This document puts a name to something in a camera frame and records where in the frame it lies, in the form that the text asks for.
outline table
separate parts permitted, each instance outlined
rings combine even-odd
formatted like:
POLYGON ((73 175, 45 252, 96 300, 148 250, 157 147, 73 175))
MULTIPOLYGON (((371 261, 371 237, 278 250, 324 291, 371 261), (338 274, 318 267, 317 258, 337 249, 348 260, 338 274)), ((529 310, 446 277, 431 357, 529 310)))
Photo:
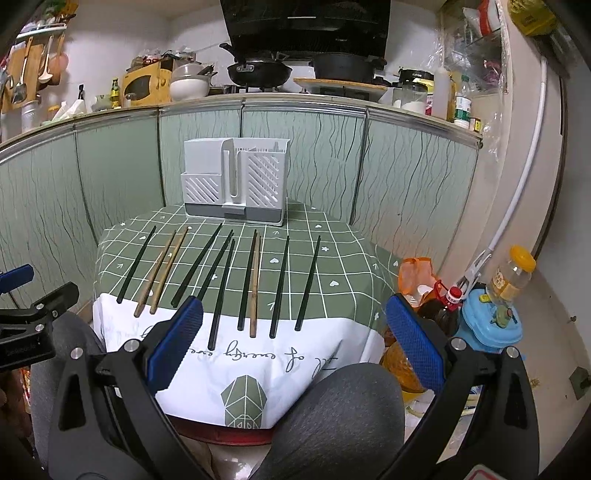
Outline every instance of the table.
POLYGON ((223 226, 184 298, 196 294, 226 236, 233 229, 236 250, 231 260, 222 317, 214 351, 207 348, 219 284, 227 254, 203 298, 203 326, 170 387, 157 394, 169 415, 212 425, 243 429, 271 428, 313 382, 339 367, 378 362, 384 341, 382 305, 391 296, 399 258, 366 241, 348 224, 312 206, 288 203, 282 227, 251 225, 203 217, 188 217, 183 205, 139 215, 104 231, 96 263, 95 331, 108 351, 130 338, 141 338, 157 322, 174 314, 171 299, 217 226, 223 226), (116 303, 123 280, 145 237, 156 225, 121 304, 116 303), (189 233, 166 282, 158 310, 148 306, 139 318, 133 312, 152 265, 173 230, 189 233), (252 235, 261 238, 261 272, 256 338, 246 327, 237 330, 237 316, 252 235), (277 280, 289 235, 289 254, 275 339, 269 338, 277 280), (310 269, 314 246, 321 236, 316 273, 303 327, 295 319, 310 269))

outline wavy line pattern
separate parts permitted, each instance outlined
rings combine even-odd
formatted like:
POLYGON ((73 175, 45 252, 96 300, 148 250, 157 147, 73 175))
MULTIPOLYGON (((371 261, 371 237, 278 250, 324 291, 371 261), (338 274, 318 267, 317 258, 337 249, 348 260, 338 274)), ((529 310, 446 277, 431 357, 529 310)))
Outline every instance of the wavy line pattern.
POLYGON ((244 137, 291 138, 287 196, 349 221, 363 119, 312 112, 243 113, 244 137))
POLYGON ((160 119, 160 156, 166 205, 183 202, 184 142, 240 136, 240 110, 183 113, 160 119))
POLYGON ((370 121, 353 226, 373 243, 441 267, 462 216, 477 151, 370 121))
MULTIPOLYGON (((92 293, 95 252, 73 134, 0 166, 0 268, 30 263, 35 269, 34 280, 14 292, 21 305, 72 281, 81 306, 92 293)), ((6 299, 2 304, 9 306, 6 299)))
POLYGON ((155 118, 77 133, 80 176, 96 235, 162 204, 155 118))

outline orange plastic bag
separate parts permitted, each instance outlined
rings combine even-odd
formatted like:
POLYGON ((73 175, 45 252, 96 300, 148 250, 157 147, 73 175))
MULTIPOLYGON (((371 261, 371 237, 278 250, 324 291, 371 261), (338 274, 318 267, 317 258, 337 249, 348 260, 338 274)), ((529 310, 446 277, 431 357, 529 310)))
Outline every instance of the orange plastic bag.
POLYGON ((419 285, 433 288, 436 281, 429 257, 405 258, 398 270, 398 291, 402 295, 412 295, 416 298, 419 285))

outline screw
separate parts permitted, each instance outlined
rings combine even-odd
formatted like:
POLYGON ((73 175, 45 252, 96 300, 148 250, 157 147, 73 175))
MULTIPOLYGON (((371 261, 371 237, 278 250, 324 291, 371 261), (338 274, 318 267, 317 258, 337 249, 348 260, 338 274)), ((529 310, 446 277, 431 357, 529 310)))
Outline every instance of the screw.
POLYGON ((508 346, 506 352, 511 358, 519 358, 519 350, 514 346, 508 346))
POLYGON ((466 349, 466 341, 463 338, 454 337, 452 338, 452 348, 461 352, 466 349))
POLYGON ((135 352, 139 348, 139 340, 132 338, 131 340, 127 340, 123 345, 123 349, 126 352, 135 352))
POLYGON ((78 360, 82 356, 83 353, 84 353, 84 350, 82 348, 80 348, 79 346, 77 346, 76 348, 74 348, 70 352, 70 357, 73 358, 74 360, 78 360))

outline white utensil drying rack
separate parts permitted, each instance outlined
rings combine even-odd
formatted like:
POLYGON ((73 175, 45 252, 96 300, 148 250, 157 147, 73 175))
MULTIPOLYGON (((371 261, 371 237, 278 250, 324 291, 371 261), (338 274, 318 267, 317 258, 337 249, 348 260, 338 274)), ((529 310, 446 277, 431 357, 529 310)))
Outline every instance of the white utensil drying rack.
POLYGON ((184 143, 187 214, 281 225, 285 138, 197 138, 184 143))

